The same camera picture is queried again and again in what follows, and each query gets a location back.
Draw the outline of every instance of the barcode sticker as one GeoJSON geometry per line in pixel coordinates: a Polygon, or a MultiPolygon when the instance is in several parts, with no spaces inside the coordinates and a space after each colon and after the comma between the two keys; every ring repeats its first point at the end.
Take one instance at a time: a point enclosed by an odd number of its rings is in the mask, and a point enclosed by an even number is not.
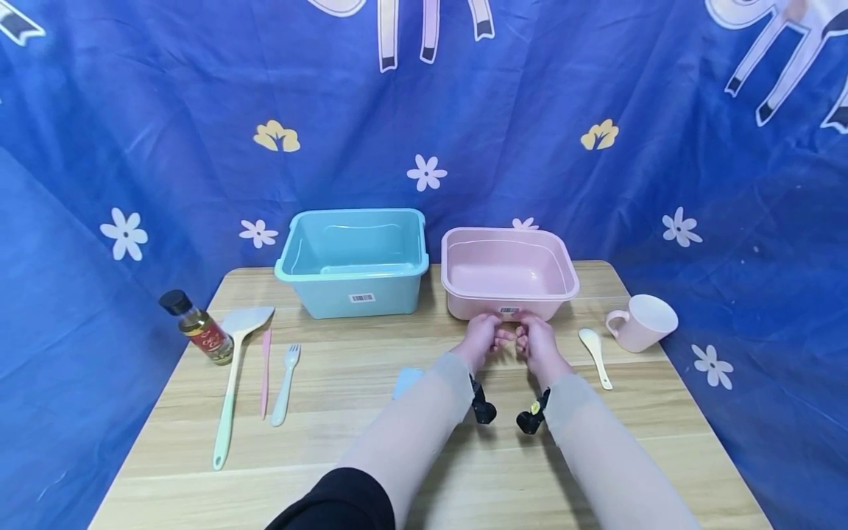
{"type": "Polygon", "coordinates": [[[363,294],[351,294],[348,296],[350,298],[351,304],[363,304],[364,302],[376,302],[377,299],[374,298],[374,294],[372,293],[363,293],[363,294]]]}

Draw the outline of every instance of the light blue fork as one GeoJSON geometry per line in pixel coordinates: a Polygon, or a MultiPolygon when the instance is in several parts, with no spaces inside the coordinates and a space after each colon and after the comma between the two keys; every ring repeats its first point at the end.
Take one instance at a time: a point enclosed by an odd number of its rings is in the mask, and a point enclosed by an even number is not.
{"type": "Polygon", "coordinates": [[[286,366],[286,376],[282,379],[282,388],[280,388],[280,394],[276,397],[274,413],[271,415],[271,425],[273,427],[279,427],[286,420],[288,395],[292,392],[292,374],[299,360],[300,344],[292,344],[288,347],[286,356],[282,358],[282,363],[286,366]]]}

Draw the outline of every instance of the plastic bin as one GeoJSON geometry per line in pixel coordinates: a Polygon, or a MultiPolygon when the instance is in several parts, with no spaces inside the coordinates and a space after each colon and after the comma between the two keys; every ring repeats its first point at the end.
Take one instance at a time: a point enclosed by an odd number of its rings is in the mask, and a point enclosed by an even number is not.
{"type": "Polygon", "coordinates": [[[514,228],[455,228],[442,238],[442,285],[448,311],[461,320],[522,311],[549,320],[577,296],[580,281],[555,234],[514,228]]]}
{"type": "Polygon", "coordinates": [[[430,266],[418,210],[309,211],[295,215],[290,228],[274,274],[313,318],[416,310],[430,266]]]}

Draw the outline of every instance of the black sleeve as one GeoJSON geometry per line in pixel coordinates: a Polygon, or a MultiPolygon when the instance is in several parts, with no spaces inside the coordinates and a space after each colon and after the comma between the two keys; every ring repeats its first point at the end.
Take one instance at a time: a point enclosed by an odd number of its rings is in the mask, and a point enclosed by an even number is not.
{"type": "Polygon", "coordinates": [[[368,473],[334,469],[266,530],[394,530],[392,501],[368,473]]]}

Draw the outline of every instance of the glass bottle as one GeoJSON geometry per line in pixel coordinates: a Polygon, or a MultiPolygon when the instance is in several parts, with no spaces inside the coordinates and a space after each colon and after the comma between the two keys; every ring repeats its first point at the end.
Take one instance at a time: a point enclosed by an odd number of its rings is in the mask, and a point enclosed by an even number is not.
{"type": "Polygon", "coordinates": [[[195,346],[201,349],[217,365],[232,362],[232,337],[220,328],[215,319],[205,310],[195,307],[186,294],[175,289],[159,299],[159,305],[173,316],[179,317],[177,327],[195,346]]]}

